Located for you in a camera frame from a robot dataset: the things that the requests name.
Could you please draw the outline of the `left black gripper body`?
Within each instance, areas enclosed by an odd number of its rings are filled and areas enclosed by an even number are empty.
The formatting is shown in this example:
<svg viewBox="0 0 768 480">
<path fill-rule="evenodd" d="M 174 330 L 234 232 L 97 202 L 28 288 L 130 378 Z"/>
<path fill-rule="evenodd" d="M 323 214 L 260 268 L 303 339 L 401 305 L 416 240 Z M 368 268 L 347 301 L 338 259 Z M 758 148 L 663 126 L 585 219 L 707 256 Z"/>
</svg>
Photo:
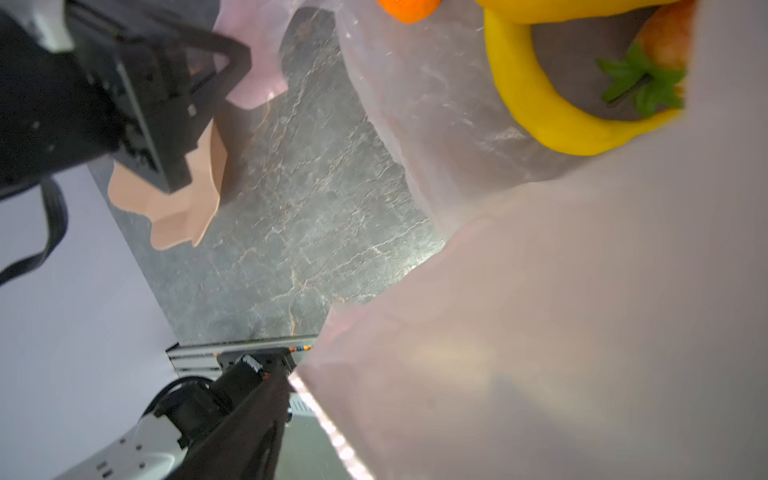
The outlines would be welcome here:
<svg viewBox="0 0 768 480">
<path fill-rule="evenodd" d="M 1 5 L 1 194 L 110 155 L 164 193 L 191 183 L 197 29 L 146 1 Z"/>
</svg>

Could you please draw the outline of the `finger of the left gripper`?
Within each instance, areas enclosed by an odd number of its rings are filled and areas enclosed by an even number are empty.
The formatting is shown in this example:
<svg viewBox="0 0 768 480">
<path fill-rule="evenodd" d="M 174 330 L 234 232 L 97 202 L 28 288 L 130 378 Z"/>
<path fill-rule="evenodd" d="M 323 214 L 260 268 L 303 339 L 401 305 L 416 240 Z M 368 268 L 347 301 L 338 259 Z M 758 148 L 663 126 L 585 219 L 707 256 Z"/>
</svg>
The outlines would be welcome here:
<svg viewBox="0 0 768 480">
<path fill-rule="evenodd" d="M 248 47 L 169 11 L 146 11 L 143 136 L 151 150 L 191 149 L 251 67 Z"/>
</svg>

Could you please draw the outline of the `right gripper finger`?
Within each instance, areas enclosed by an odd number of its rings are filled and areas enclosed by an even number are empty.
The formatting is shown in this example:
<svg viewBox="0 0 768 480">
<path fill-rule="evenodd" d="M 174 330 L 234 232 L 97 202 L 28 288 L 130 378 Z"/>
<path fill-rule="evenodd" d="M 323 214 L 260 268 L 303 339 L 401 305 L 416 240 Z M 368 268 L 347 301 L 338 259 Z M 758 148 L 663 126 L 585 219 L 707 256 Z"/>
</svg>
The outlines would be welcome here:
<svg viewBox="0 0 768 480">
<path fill-rule="evenodd" d="M 232 367 L 212 384 L 224 417 L 170 479 L 273 479 L 289 417 L 287 371 Z"/>
</svg>

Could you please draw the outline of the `tan scalloped fruit bowl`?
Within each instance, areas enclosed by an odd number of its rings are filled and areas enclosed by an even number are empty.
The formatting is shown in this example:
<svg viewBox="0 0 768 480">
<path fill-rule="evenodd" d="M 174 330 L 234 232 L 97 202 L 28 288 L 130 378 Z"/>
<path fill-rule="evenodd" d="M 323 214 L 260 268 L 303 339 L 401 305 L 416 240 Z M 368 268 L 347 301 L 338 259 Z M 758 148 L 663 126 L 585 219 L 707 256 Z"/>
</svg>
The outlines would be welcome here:
<svg viewBox="0 0 768 480">
<path fill-rule="evenodd" d="M 118 209 L 142 215 L 151 222 L 150 244 L 163 251 L 189 242 L 200 244 L 220 202 L 226 147 L 214 122 L 186 155 L 192 182 L 173 194 L 165 194 L 119 163 L 114 164 L 108 198 Z"/>
</svg>

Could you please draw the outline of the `small orange tangerine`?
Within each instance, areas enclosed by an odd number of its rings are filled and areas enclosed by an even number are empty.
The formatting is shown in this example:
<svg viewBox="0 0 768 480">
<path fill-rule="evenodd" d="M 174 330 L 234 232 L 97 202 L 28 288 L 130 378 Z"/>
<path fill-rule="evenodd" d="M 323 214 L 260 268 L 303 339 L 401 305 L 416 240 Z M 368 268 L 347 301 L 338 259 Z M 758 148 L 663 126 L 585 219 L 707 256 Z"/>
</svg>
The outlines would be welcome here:
<svg viewBox="0 0 768 480">
<path fill-rule="evenodd" d="M 441 0 L 377 0 L 378 5 L 392 18 L 413 24 L 432 15 L 441 5 Z"/>
</svg>

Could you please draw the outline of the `yellow banana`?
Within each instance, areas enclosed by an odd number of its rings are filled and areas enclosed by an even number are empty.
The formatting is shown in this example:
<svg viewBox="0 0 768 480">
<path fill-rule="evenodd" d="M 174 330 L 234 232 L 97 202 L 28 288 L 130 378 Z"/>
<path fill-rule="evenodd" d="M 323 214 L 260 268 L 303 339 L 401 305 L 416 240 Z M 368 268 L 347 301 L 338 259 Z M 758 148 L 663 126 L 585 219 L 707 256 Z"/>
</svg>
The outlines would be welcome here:
<svg viewBox="0 0 768 480">
<path fill-rule="evenodd" d="M 562 97 L 538 61 L 532 28 L 484 10 L 486 52 L 494 85 L 513 119 L 543 146 L 564 154 L 595 156 L 662 128 L 681 115 L 667 109 L 632 121 L 591 115 Z"/>
<path fill-rule="evenodd" d="M 558 23 L 610 17 L 672 3 L 672 0 L 478 0 L 484 9 L 518 24 Z"/>
</svg>

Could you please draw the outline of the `pink fruit-print plastic bag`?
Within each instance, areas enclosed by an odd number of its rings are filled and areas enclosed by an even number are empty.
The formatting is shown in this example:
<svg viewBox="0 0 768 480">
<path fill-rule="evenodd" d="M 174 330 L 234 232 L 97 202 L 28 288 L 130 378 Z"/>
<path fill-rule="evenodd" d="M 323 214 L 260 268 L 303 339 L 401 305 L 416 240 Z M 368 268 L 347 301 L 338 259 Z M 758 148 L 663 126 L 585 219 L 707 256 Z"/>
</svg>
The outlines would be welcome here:
<svg viewBox="0 0 768 480">
<path fill-rule="evenodd" d="M 766 477 L 765 2 L 701 4 L 689 92 L 331 312 L 290 381 L 352 477 Z"/>
</svg>

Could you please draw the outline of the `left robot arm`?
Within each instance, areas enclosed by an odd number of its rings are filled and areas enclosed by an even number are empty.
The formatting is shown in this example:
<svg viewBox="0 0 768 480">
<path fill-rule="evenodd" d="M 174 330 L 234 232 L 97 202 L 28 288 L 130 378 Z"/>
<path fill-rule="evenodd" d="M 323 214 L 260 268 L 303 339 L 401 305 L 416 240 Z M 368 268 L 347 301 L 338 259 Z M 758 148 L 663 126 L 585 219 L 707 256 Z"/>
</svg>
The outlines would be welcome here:
<svg viewBox="0 0 768 480">
<path fill-rule="evenodd" d="M 193 182 L 192 153 L 252 65 L 248 47 L 151 1 L 1 5 L 1 280 L 69 229 L 58 175 L 110 157 L 150 190 Z"/>
</svg>

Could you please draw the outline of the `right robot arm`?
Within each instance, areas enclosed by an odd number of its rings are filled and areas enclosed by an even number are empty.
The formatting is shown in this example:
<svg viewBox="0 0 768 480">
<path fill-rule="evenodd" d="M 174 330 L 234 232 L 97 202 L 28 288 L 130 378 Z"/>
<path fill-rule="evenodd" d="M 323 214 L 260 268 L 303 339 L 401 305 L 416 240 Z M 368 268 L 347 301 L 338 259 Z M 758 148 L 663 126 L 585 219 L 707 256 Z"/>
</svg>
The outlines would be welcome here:
<svg viewBox="0 0 768 480">
<path fill-rule="evenodd" d="M 292 418 L 284 352 L 166 385 L 138 423 L 64 479 L 272 479 Z"/>
</svg>

